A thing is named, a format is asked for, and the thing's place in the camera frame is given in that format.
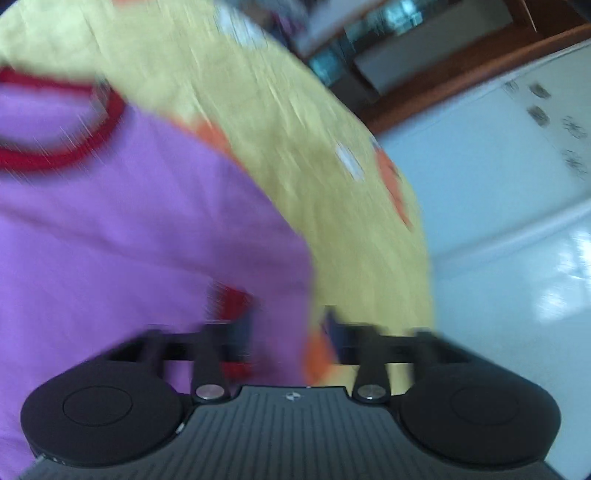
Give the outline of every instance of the ribbed black surface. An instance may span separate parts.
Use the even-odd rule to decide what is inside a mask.
[[[386,410],[341,388],[271,387],[199,407],[174,441],[136,462],[93,470],[44,459],[21,479],[560,480],[543,463],[510,472],[448,465],[416,448]]]

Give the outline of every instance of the white floor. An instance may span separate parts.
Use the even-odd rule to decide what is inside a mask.
[[[590,77],[588,47],[525,79],[551,85],[555,100],[565,85],[560,107],[591,137]],[[529,98],[516,101],[502,84],[380,141],[423,208],[438,330],[552,393],[563,421],[548,460],[583,480],[591,472],[591,158],[581,159],[589,174],[580,178],[527,114]]]

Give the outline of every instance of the round suction pad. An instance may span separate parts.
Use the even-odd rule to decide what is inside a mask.
[[[137,364],[88,362],[36,389],[21,410],[35,454],[74,466],[141,457],[175,432],[179,395]]]
[[[560,427],[558,405],[548,392],[485,364],[433,369],[403,396],[400,414],[428,450],[488,468],[543,458]]]

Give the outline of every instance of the red collar trim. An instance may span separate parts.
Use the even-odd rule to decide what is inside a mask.
[[[0,83],[10,83],[24,87],[39,89],[66,90],[69,92],[84,92],[89,96],[94,91],[92,85],[77,85],[68,82],[33,77],[18,73],[10,68],[0,69]],[[126,103],[121,96],[110,86],[107,89],[107,98],[104,104],[106,115],[98,124],[91,127],[84,140],[70,148],[63,146],[46,150],[40,148],[35,151],[19,151],[14,148],[0,145],[0,170],[27,173],[35,171],[55,170],[67,167],[84,160],[89,154],[98,150],[107,142],[119,125],[125,112]]]

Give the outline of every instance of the orange patch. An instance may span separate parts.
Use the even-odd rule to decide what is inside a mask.
[[[230,141],[218,124],[210,122],[209,120],[201,120],[195,125],[189,125],[179,119],[173,119],[173,123],[184,132],[194,135],[214,150],[223,153],[240,167],[241,170],[246,171],[242,162],[240,162],[240,160],[234,155]]]
[[[335,352],[329,338],[322,331],[313,333],[308,341],[304,364],[307,385],[320,382],[335,363]]]
[[[386,188],[390,192],[390,198],[394,208],[396,208],[398,215],[406,226],[411,228],[412,224],[406,213],[406,205],[404,204],[402,190],[400,188],[400,175],[398,174],[396,165],[390,160],[390,157],[383,148],[378,147],[375,149],[375,157],[378,163],[379,173],[382,176],[384,185],[386,185]]]

